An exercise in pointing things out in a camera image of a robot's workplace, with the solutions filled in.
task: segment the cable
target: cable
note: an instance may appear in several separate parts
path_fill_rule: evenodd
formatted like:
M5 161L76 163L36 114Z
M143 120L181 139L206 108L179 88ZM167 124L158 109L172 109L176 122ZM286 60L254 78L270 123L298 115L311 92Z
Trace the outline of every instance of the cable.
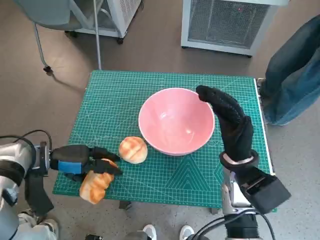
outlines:
M223 220L223 219L225 219L225 218L222 216L222 217L216 218L215 220L209 222L207 225L205 225L205 226L202 227L199 231L197 231L196 234L193 235L193 237L192 237L191 240L196 240L196 239L197 239L196 237L197 237L199 234L201 234L202 231L203 231L204 229L206 229L209 225L211 225L211 224L213 224L214 222L217 222L217 221L219 221L219 220Z
M42 129L36 129L36 130L32 130L32 131L29 131L29 132L23 134L21 137L24 138L25 136L28 136L28 135L36 133L36 132L43 132L43 133L45 133L47 135L47 137L49 139L49 150L51 152L52 151L52 138L51 138L51 135L47 131L42 130Z
M29 139L27 139L23 136L18 136L18 135L4 135L4 136L0 136L0 139L18 139L18 140L22 140L26 144L28 144L31 148L31 158L32 158L32 163L31 163L28 171L30 171L34 167L34 165L36 163L36 148Z
M272 240L276 240L276 236L275 236L275 232L271 226L271 223L270 221L268 220L268 218L264 215L264 214L261 214L258 210L256 209L247 209L247 210L244 210L243 212L239 213L238 215L236 215L235 217L229 219L229 220L224 220L224 221L221 221L221 222L218 222L216 223L215 225L213 226L210 226L208 227L207 229L205 229L202 233L200 233L199 235L199 238L203 237L204 235L206 235L208 232L212 231L213 229L216 229L218 228L219 226L221 225L226 225L226 224L229 224L231 222L233 222L234 220L242 217L243 215L245 215L246 213L256 213L257 215L260 215L261 217L263 217L263 219L265 220L266 224L268 225L269 227L269 230L270 230L270 233L271 233L271 237L272 237Z

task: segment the chair leg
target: chair leg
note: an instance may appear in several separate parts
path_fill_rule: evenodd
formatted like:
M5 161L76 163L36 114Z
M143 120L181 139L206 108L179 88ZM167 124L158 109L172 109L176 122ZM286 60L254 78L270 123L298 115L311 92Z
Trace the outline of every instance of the chair leg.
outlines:
M40 42L40 38L39 38L37 24L35 22L33 23L33 29L34 29L36 44L38 45L40 58L41 58L41 61L42 61L43 65L44 65L43 70L46 73L50 73L50 72L52 72L52 70L51 70L51 67L45 61L44 52L42 51L41 42Z
M98 68L99 68L99 70L101 70L99 25L98 25L98 15L97 15L96 0L93 0L93 13L94 13L95 41L96 41L96 53L97 53L97 58L98 58Z

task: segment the cutting mat grid lines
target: cutting mat grid lines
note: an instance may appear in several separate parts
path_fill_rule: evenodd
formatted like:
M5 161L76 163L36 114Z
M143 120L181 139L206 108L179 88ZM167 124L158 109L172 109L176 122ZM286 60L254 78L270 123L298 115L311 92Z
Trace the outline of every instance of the cutting mat grid lines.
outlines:
M138 114L145 100L166 88L198 85L221 89L236 98L251 116L252 147L260 155L259 167L270 172L263 124L252 77L162 72L93 71L70 135L69 144L105 147L117 153L127 136L140 136ZM221 207L223 171L219 154L224 150L218 119L209 142L187 156L164 155L148 146L147 160L138 165L119 163L123 176L115 178L107 199ZM53 193L79 195L80 184L58 174Z

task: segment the bread roll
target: bread roll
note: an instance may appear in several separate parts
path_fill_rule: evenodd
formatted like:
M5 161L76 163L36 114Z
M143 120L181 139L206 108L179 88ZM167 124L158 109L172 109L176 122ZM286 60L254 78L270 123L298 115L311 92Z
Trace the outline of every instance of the bread roll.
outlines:
M103 158L102 160L109 161L109 163L115 167L118 167L113 161ZM94 173L90 170L79 190L79 195L84 200L92 204L97 204L104 198L106 194L106 189L109 187L110 183L115 179L113 174L105 173Z
M127 136L119 146L120 156L131 164L144 162L148 155L148 148L143 139L137 136Z

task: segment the gray floor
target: gray floor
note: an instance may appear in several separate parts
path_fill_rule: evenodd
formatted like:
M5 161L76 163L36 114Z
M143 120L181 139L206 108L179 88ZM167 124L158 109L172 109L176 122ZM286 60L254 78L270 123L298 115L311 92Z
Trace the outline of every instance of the gray floor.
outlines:
M182 0L145 0L130 26L124 44L101 38L106 70L213 73L263 77L272 54L311 17L319 14L319 0L292 0L278 11L256 56L200 49L181 49ZM68 38L63 32L41 28L40 38L55 79L42 71L32 24L13 1L0 1L0 132L23 134L46 129L54 147L68 142L90 72L97 67L95 37ZM278 213L270 214L278 239L319 238L320 102L284 127L269 127L268 140L276 173L292 193ZM33 140L42 138L36 135ZM180 227L198 230L213 219L208 209L175 205L135 203L129 212L118 210L116 201L96 206L77 197L52 195L56 173L45 179L45 188L61 224L61 239L84 239L87 233L116 240L145 224L155 225L160 240L178 239ZM26 208L22 200L17 210ZM261 222L261 235L270 239ZM224 239L223 227L210 234Z

